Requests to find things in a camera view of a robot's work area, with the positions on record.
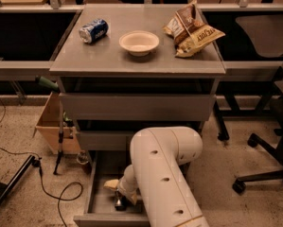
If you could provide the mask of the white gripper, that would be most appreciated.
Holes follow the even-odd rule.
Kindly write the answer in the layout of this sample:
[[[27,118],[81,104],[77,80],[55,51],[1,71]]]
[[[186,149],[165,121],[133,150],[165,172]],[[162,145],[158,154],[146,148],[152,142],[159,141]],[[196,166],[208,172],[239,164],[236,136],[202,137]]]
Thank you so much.
[[[105,189],[116,191],[117,189],[133,204],[137,203],[136,189],[138,187],[136,178],[134,176],[133,166],[129,165],[125,168],[123,176],[118,179],[106,181],[103,185]]]

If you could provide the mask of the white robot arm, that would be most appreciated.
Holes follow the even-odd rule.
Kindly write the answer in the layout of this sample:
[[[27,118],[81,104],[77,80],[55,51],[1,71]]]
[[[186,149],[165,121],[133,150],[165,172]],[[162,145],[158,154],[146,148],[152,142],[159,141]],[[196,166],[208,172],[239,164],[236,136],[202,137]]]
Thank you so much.
[[[202,137],[189,127],[143,129],[132,138],[124,175],[104,187],[131,203],[141,198],[150,227],[209,227],[180,169],[202,151]]]

